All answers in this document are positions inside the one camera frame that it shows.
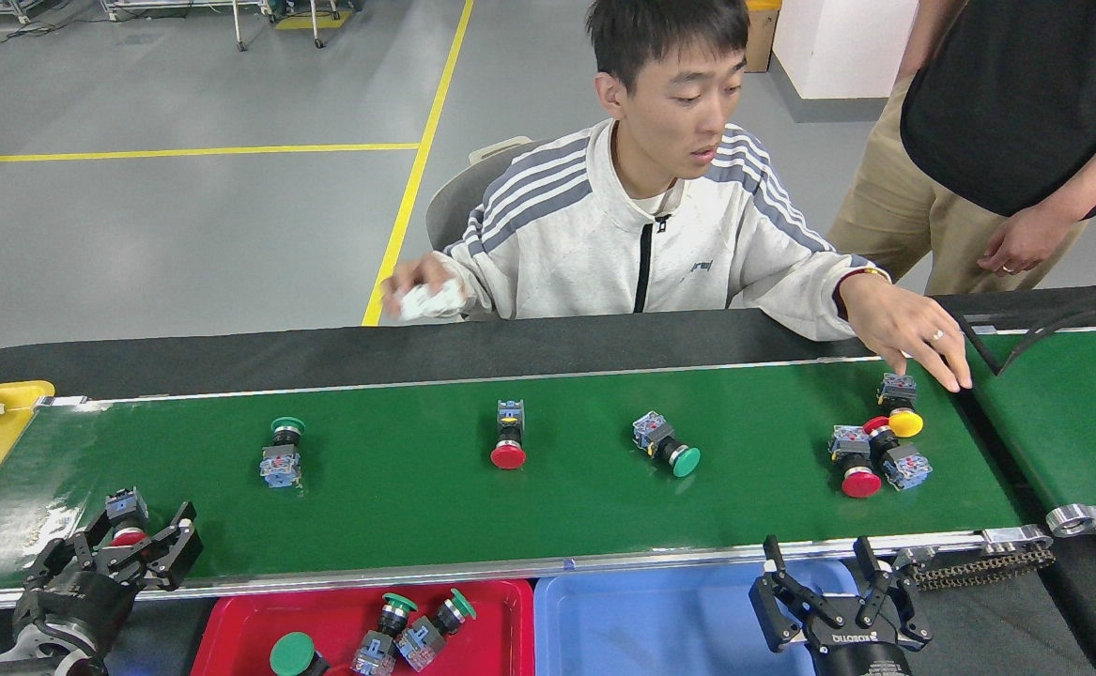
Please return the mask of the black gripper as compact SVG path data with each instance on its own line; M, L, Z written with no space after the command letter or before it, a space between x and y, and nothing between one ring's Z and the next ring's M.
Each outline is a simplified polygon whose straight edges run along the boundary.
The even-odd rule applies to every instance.
M146 534L142 515L126 516L115 522L109 546L100 548L113 529L101 511L91 526L54 538L23 578L14 634L43 619L52 626L78 625L94 648L110 649L130 616L135 591L174 591L190 573L203 552L195 515L194 505L182 503L153 536Z
M766 645L780 653L806 637L817 675L911 675L905 655L933 640L914 607L917 587L905 573L878 560L866 536L853 549L867 587L857 596L856 615L840 626L830 600L787 572L777 536L766 536L764 571L749 591ZM899 625L881 620L884 603L894 607ZM817 620L807 623L810 616Z

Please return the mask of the person's left hand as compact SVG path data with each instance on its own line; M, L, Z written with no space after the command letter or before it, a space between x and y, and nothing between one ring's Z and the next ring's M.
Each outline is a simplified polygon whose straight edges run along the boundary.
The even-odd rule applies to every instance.
M904 374L912 359L948 391L972 388L964 335L941 303L874 272L848 275L837 291L853 333L892 373Z
M1071 214L1046 204L1021 209L990 236L977 264L1004 275L1034 270L1054 255L1076 224Z

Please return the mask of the person's right hand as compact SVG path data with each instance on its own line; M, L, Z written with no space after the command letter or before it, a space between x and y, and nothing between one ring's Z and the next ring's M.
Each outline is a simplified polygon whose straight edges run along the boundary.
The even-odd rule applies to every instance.
M422 257L411 257L393 266L393 273L380 284L381 298L385 303L397 307L418 286L427 287L429 294L433 296L439 294L445 284L455 279L438 253L425 253Z

